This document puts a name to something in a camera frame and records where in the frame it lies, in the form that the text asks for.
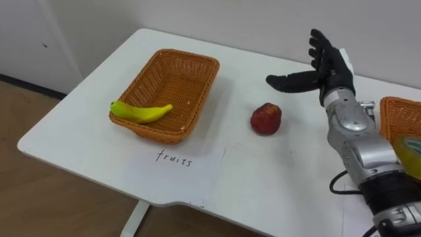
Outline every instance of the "wall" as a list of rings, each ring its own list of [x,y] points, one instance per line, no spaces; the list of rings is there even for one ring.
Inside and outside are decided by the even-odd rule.
[[[357,74],[421,88],[419,0],[49,1],[84,76],[141,27],[306,63],[318,28]]]
[[[68,93],[81,81],[37,1],[0,1],[0,74]]]

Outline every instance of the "table leg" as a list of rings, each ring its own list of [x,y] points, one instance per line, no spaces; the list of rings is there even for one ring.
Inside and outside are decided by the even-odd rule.
[[[121,232],[120,237],[134,237],[137,228],[139,228],[140,222],[143,219],[147,209],[149,208],[149,204],[145,203],[144,201],[138,201],[132,214],[130,215],[129,219],[127,220],[126,225]]]

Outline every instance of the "black cable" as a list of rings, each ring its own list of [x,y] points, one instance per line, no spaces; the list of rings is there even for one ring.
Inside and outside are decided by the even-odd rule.
[[[339,194],[339,195],[352,195],[352,194],[362,195],[361,191],[359,190],[339,191],[339,190],[334,189],[334,185],[336,181],[338,181],[342,176],[346,175],[347,173],[348,171],[342,171],[337,176],[335,176],[335,178],[333,178],[332,181],[330,181],[330,184],[329,184],[330,191],[334,194]]]
[[[372,226],[362,237],[371,237],[375,233],[375,231],[377,231],[376,226]]]

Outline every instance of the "robotic arm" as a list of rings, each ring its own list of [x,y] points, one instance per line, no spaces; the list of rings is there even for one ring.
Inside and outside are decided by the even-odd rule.
[[[300,93],[320,89],[329,122],[328,142],[339,153],[351,180],[373,213],[382,237],[421,237],[421,186],[407,175],[390,145],[376,130],[374,102],[358,102],[353,68],[344,49],[311,31],[309,55],[315,70],[268,76],[274,89]]]

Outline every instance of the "baseboard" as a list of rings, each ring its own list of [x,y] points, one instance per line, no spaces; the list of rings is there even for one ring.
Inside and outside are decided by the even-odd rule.
[[[37,86],[37,85],[34,85],[32,83],[24,82],[22,80],[19,80],[19,79],[10,77],[10,76],[6,76],[6,75],[3,75],[3,74],[0,74],[0,81],[9,83],[9,84],[12,84],[14,86],[18,86],[20,88],[24,88],[24,89],[27,89],[27,90],[30,90],[30,91],[33,91],[33,92],[41,93],[43,95],[46,95],[46,96],[49,96],[49,97],[52,97],[52,98],[55,98],[55,99],[62,100],[66,97],[65,93],[56,92],[55,90],[50,90],[50,89],[44,88],[42,86]]]

